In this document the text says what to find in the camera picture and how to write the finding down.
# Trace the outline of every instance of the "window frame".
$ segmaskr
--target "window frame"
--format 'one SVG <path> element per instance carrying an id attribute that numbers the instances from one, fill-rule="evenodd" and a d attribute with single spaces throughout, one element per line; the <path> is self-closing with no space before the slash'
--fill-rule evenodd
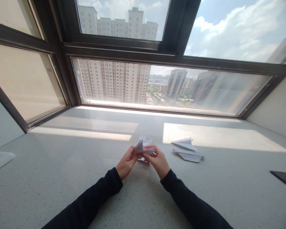
<path id="1" fill-rule="evenodd" d="M 68 71 L 66 69 L 66 66 L 63 64 L 63 60 L 61 58 L 61 51 L 59 50 L 58 46 L 54 45 L 56 37 L 58 37 L 54 34 L 54 27 L 51 28 L 45 26 L 42 19 L 39 18 L 38 14 L 36 13 L 36 6 L 34 2 L 28 0 L 28 3 L 31 7 L 31 11 L 39 29 L 39 32 L 41 33 L 41 37 L 44 38 L 44 40 L 0 24 L 0 45 L 48 55 L 50 62 L 54 67 L 53 70 L 64 100 L 66 102 L 66 106 L 33 122 L 27 123 L 0 87 L 0 102 L 14 118 L 14 120 L 24 131 L 24 133 L 27 133 L 32 128 L 39 126 L 40 124 L 70 109 L 75 104 L 78 104 L 78 102 L 75 102 L 75 100 L 73 99 L 74 88 L 72 88 L 71 84 L 68 83 Z"/>
<path id="2" fill-rule="evenodd" d="M 286 77 L 286 63 L 269 64 L 184 56 L 183 54 L 196 18 L 200 0 L 185 0 L 181 2 L 171 0 L 162 41 L 81 34 L 79 30 L 76 30 L 76 27 L 74 30 L 74 25 L 68 27 L 69 19 L 66 16 L 66 12 L 74 11 L 74 7 L 70 6 L 73 6 L 72 4 L 75 0 L 27 1 L 31 6 L 35 21 L 39 25 L 38 28 L 40 29 L 40 33 L 44 36 L 44 40 L 0 24 L 0 44 L 50 55 L 67 106 L 33 123 L 27 124 L 0 88 L 1 103 L 24 132 L 48 121 L 71 107 L 79 105 L 246 119 Z M 257 93 L 254 99 L 248 103 L 244 110 L 238 115 L 233 116 L 179 112 L 168 109 L 138 108 L 135 105 L 87 104 L 81 100 L 72 58 L 262 74 L 272 77 Z"/>
<path id="3" fill-rule="evenodd" d="M 196 7 L 199 2 L 192 0 L 170 1 L 162 41 L 83 34 L 80 28 L 77 0 L 54 0 L 54 7 L 59 18 L 63 40 L 69 45 L 84 43 L 89 48 L 176 55 L 179 40 L 182 39 L 180 38 L 180 25 L 186 18 L 195 19 L 196 14 L 193 14 L 188 8 L 193 8 L 194 5 Z"/>

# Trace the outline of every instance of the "white paper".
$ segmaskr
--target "white paper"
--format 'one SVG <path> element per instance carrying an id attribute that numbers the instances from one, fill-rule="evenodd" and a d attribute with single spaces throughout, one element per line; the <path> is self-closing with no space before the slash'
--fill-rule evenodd
<path id="1" fill-rule="evenodd" d="M 179 143 L 187 143 L 187 144 L 192 144 L 193 139 L 191 137 L 184 137 L 172 142 L 179 142 Z"/>
<path id="2" fill-rule="evenodd" d="M 179 152 L 177 152 L 177 154 L 186 161 L 192 161 L 192 162 L 196 162 L 196 163 L 200 163 L 202 161 L 201 156 L 195 156 L 195 155 L 179 153 Z"/>
<path id="3" fill-rule="evenodd" d="M 184 149 L 173 149 L 173 151 L 174 151 L 174 153 L 179 152 L 179 153 L 185 153 L 185 154 L 204 157 L 204 153 L 193 152 L 193 151 L 188 151 L 188 150 L 184 150 Z"/>
<path id="4" fill-rule="evenodd" d="M 189 143 L 179 143 L 179 142 L 171 142 L 171 143 L 174 144 L 174 145 L 178 145 L 178 146 L 181 146 L 183 148 L 189 149 L 191 151 L 196 151 L 197 150 L 196 147 L 193 147 L 193 145 L 189 144 Z"/>
<path id="5" fill-rule="evenodd" d="M 144 135 L 140 135 L 139 141 L 141 141 L 141 140 L 143 140 L 143 146 L 144 146 L 144 147 L 145 147 L 145 146 L 148 146 L 148 145 L 151 145 L 151 144 L 152 144 L 152 141 L 153 141 L 151 138 L 146 137 L 146 136 L 144 136 Z"/>
<path id="6" fill-rule="evenodd" d="M 156 151 L 155 148 L 143 149 L 145 146 L 147 146 L 147 145 L 144 146 L 144 142 L 145 142 L 145 144 L 150 145 L 152 143 L 152 139 L 149 137 L 140 135 L 139 142 L 136 145 L 136 147 L 134 148 L 134 155 L 133 156 L 135 156 L 139 153 L 145 153 L 145 154 L 148 154 L 150 156 Z M 142 161 L 142 159 L 144 160 L 144 158 L 141 155 L 139 156 L 138 159 L 141 161 Z"/>
<path id="7" fill-rule="evenodd" d="M 189 149 L 191 151 L 196 151 L 197 148 L 193 147 L 192 141 L 193 141 L 193 139 L 191 137 L 184 137 L 184 138 L 172 141 L 171 143 L 178 145 L 178 146 L 181 146 L 183 148 Z"/>

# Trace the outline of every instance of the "blue sky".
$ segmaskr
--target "blue sky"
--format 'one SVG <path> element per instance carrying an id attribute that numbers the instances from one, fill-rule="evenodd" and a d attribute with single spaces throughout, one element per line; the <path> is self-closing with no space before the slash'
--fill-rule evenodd
<path id="1" fill-rule="evenodd" d="M 78 0 L 94 6 L 98 17 L 128 20 L 128 10 L 144 11 L 144 22 L 157 22 L 162 39 L 169 0 Z M 286 37 L 286 0 L 202 0 L 185 55 L 267 62 Z M 153 66 L 151 74 L 170 74 Z M 195 77 L 201 70 L 191 70 Z"/>

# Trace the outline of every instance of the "black sleeve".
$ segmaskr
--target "black sleeve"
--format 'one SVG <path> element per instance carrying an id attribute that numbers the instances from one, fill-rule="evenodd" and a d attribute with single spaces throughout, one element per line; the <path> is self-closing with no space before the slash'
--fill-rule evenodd
<path id="1" fill-rule="evenodd" d="M 122 186 L 122 181 L 114 167 L 106 173 L 105 177 L 99 179 L 95 185 L 87 189 L 43 228 L 87 229 L 101 205 L 109 197 L 117 194 Z"/>
<path id="2" fill-rule="evenodd" d="M 161 180 L 161 184 L 193 228 L 232 228 L 214 208 L 192 193 L 172 170 Z"/>

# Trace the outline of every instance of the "building facade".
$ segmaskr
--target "building facade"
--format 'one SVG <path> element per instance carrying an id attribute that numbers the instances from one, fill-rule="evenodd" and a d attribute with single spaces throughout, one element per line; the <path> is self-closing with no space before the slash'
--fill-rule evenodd
<path id="1" fill-rule="evenodd" d="M 144 11 L 133 7 L 128 11 L 128 22 L 124 19 L 97 19 L 97 11 L 92 6 L 79 6 L 79 16 L 83 33 L 155 40 L 158 30 L 156 22 L 143 23 Z"/>
<path id="2" fill-rule="evenodd" d="M 195 80 L 185 79 L 182 88 L 180 90 L 180 94 L 189 94 L 194 87 Z"/>
<path id="3" fill-rule="evenodd" d="M 165 95 L 171 98 L 178 98 L 186 76 L 187 71 L 185 69 L 172 70 Z"/>
<path id="4" fill-rule="evenodd" d="M 165 93 L 167 89 L 167 84 L 164 83 L 149 83 L 148 85 L 153 87 L 160 93 Z"/>
<path id="5" fill-rule="evenodd" d="M 146 103 L 150 65 L 74 59 L 82 98 Z"/>
<path id="6" fill-rule="evenodd" d="M 206 71 L 198 75 L 191 108 L 234 114 L 242 110 L 265 82 L 262 75 Z"/>

